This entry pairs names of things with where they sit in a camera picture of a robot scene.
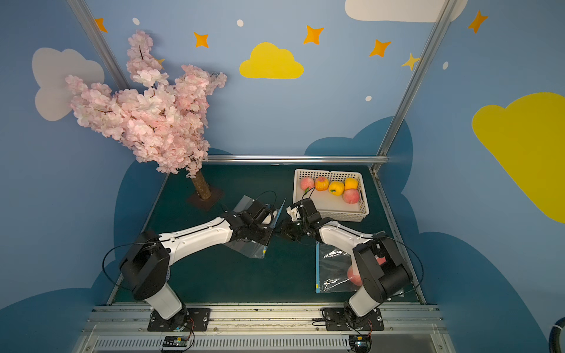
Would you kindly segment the clear zip-top bag blue zipper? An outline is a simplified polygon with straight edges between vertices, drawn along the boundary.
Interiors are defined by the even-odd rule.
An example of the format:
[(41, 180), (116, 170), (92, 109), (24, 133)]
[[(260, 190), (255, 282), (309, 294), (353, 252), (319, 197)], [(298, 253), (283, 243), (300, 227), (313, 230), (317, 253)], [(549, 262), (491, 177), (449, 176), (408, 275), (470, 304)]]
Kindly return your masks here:
[[(319, 293), (360, 291), (383, 302), (411, 284), (413, 277), (398, 248), (399, 242), (385, 232), (369, 235), (328, 224), (320, 229), (322, 242), (316, 247)], [(353, 266), (363, 285), (347, 278)]]

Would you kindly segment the pink peach with leaf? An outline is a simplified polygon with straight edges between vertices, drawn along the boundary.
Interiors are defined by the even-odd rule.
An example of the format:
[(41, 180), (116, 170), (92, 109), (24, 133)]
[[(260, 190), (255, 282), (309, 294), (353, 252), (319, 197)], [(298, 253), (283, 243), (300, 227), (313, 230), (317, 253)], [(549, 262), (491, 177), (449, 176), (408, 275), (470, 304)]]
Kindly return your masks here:
[(360, 278), (359, 273), (355, 271), (353, 266), (350, 266), (347, 270), (347, 278), (348, 280), (355, 286), (361, 287), (363, 285), (362, 279)]

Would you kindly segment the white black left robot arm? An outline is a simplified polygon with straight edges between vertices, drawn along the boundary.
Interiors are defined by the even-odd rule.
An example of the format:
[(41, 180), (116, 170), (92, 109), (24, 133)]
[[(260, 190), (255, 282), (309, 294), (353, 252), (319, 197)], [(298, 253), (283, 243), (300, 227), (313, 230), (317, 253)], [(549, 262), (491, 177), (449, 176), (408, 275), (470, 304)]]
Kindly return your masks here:
[(269, 245), (280, 211), (253, 199), (242, 211), (225, 212), (208, 223), (176, 232), (142, 232), (129, 245), (119, 270), (134, 299), (153, 308), (167, 324), (184, 323), (186, 306), (168, 284), (170, 268), (185, 257), (233, 241)]

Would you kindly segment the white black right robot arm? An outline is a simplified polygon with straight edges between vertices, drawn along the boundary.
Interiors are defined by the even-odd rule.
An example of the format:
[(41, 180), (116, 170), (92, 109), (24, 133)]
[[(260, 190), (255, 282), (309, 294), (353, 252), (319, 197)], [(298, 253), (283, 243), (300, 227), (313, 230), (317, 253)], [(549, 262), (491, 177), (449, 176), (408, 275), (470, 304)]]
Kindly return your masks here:
[(281, 235), (291, 241), (308, 236), (321, 244), (347, 253), (353, 273), (361, 286), (344, 305), (344, 316), (350, 321), (364, 319), (382, 303), (412, 284), (413, 275), (401, 255), (401, 244), (385, 232), (369, 235), (323, 217), (310, 198), (286, 208), (289, 219), (282, 223)]

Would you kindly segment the yellow peach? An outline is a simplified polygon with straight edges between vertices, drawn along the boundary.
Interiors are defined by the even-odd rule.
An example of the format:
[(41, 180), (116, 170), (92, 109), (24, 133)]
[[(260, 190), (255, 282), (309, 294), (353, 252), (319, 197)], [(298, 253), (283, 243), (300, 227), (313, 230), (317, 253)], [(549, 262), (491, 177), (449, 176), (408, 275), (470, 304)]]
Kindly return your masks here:
[(343, 182), (332, 181), (328, 186), (328, 192), (334, 196), (341, 196), (345, 191), (345, 185)]
[(359, 186), (359, 181), (356, 178), (347, 178), (344, 181), (345, 190), (357, 190)]

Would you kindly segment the white perforated plastic basket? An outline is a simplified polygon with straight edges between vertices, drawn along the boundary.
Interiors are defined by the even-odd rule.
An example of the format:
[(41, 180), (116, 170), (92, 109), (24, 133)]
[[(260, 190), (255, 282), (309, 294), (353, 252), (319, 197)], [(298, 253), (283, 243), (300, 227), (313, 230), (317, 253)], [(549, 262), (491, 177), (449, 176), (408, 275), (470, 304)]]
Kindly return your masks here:
[(362, 174), (353, 171), (296, 169), (294, 171), (293, 202), (300, 201), (305, 193), (300, 186), (302, 179), (316, 179), (318, 177), (326, 177), (329, 182), (346, 182), (348, 178), (355, 179), (358, 182), (357, 190), (360, 194), (360, 200), (357, 203), (347, 204), (343, 200), (343, 196), (332, 196), (329, 191), (314, 190), (310, 198), (324, 217), (331, 217), (343, 222), (361, 222), (369, 215), (369, 204)]

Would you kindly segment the pink blossom artificial tree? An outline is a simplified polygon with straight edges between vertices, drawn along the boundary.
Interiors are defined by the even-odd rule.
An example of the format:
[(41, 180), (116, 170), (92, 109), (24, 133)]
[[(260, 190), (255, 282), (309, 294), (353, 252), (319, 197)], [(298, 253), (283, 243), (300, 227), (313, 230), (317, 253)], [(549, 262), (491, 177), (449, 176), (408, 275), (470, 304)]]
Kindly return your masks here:
[(112, 91), (106, 84), (87, 84), (69, 75), (70, 107), (78, 124), (118, 141), (139, 163), (157, 163), (160, 173), (186, 170), (198, 197), (211, 199), (212, 190), (201, 172), (210, 148), (204, 137), (210, 107), (207, 99), (225, 87), (227, 76), (188, 65), (171, 82), (152, 55), (153, 40), (147, 33), (138, 30), (128, 42), (127, 70), (133, 82), (144, 86), (144, 92)]

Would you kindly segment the left green circuit board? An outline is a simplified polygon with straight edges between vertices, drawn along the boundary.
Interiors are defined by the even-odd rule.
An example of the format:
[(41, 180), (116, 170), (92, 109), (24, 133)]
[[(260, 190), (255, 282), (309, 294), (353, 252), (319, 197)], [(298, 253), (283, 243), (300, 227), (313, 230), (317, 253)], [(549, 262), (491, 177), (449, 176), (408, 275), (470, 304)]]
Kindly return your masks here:
[(190, 344), (188, 336), (166, 336), (163, 339), (162, 350), (182, 351)]

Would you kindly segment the aluminium frame rail back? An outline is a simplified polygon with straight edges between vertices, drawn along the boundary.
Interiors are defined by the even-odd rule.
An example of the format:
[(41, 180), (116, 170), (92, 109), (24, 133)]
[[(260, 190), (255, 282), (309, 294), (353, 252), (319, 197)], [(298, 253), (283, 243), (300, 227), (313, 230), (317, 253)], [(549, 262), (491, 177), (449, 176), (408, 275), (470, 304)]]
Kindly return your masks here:
[(206, 162), (214, 165), (382, 165), (386, 156), (338, 155), (209, 155)]

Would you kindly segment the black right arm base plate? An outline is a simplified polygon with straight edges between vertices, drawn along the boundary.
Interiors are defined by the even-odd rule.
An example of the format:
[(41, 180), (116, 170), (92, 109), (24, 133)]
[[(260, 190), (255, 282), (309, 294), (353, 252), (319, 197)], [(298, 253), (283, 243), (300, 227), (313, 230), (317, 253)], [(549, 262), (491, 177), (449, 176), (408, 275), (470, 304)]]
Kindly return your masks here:
[(323, 307), (322, 320), (327, 331), (384, 331), (384, 320), (379, 308), (364, 316), (357, 316), (348, 307)]

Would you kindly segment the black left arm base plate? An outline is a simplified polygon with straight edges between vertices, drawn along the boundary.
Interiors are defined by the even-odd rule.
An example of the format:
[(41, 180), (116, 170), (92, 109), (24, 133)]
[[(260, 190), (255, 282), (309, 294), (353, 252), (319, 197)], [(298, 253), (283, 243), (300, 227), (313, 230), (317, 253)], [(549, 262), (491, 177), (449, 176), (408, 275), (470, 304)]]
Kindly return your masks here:
[(164, 319), (156, 310), (150, 316), (149, 332), (206, 332), (210, 323), (211, 309), (182, 308), (170, 319)]

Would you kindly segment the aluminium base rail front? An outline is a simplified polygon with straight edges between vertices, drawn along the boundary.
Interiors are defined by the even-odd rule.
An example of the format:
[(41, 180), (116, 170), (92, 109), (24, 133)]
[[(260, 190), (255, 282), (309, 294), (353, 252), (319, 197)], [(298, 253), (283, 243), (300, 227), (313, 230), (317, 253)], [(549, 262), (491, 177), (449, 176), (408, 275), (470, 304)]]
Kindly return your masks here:
[[(368, 335), (369, 352), (454, 352), (437, 306), (393, 303), (378, 307), (384, 331), (327, 331), (323, 307), (336, 303), (189, 304), (211, 309), (206, 332), (149, 332), (145, 304), (95, 307), (75, 352), (349, 352), (350, 335)], [(188, 336), (186, 350), (162, 350), (166, 336)]]

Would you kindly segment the aluminium frame post right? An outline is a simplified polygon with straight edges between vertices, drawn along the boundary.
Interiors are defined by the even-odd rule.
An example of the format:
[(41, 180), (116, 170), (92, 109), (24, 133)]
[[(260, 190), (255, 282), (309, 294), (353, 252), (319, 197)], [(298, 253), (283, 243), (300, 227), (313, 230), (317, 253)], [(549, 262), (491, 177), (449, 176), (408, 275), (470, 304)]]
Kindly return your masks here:
[(446, 35), (449, 26), (452, 22), (452, 14), (458, 5), (456, 0), (445, 1), (438, 18), (432, 28), (431, 34), (425, 47), (422, 51), (422, 56), (420, 58), (417, 67), (415, 68), (409, 84), (406, 88), (404, 96), (400, 102), (400, 105), (395, 113), (390, 125), (385, 133), (383, 141), (378, 150), (377, 156), (383, 159), (383, 162), (373, 163), (371, 166), (371, 174), (376, 177), (380, 170), (380, 167), (388, 162), (388, 152), (390, 151), (395, 138), (410, 110), (413, 100), (416, 98), (418, 90), (425, 79), (425, 75), (428, 72), (429, 67)]

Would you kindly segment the aluminium frame post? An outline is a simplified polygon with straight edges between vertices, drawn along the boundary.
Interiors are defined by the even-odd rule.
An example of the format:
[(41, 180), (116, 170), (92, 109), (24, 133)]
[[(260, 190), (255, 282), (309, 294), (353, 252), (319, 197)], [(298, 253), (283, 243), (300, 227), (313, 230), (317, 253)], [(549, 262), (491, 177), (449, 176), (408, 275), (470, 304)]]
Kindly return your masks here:
[(383, 141), (378, 150), (377, 156), (383, 159), (383, 162), (373, 163), (371, 166), (371, 174), (376, 177), (380, 170), (380, 167), (388, 162), (388, 152), (390, 151), (395, 138), (410, 110), (413, 100), (416, 98), (418, 90), (425, 79), (425, 75), (428, 72), (429, 67), (446, 35), (449, 26), (452, 22), (452, 14), (458, 5), (456, 0), (445, 1), (438, 18), (432, 28), (431, 34), (425, 47), (422, 51), (422, 56), (420, 58), (417, 67), (415, 68), (409, 84), (406, 88), (404, 96), (400, 102), (400, 105), (395, 113), (390, 125), (385, 133)]
[(82, 29), (85, 31), (85, 34), (88, 36), (95, 50), (97, 50), (98, 55), (101, 57), (117, 87), (121, 90), (130, 88), (130, 84), (120, 68), (118, 60), (116, 60), (115, 55), (104, 38), (104, 32), (98, 27), (96, 19), (92, 15), (86, 1), (67, 0), (66, 2), (81, 24)]

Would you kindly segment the aluminium frame post left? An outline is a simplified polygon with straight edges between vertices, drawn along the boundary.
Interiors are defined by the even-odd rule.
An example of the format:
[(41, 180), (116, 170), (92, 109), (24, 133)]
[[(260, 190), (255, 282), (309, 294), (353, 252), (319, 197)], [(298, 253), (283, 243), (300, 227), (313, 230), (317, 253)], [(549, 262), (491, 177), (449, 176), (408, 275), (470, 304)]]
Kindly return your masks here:
[(97, 50), (98, 55), (101, 57), (117, 87), (121, 90), (130, 88), (130, 84), (120, 68), (118, 60), (116, 60), (115, 55), (104, 38), (104, 32), (98, 27), (96, 19), (92, 15), (86, 1), (67, 0), (66, 2), (81, 24), (82, 29), (85, 31), (85, 34), (88, 36), (95, 50)]

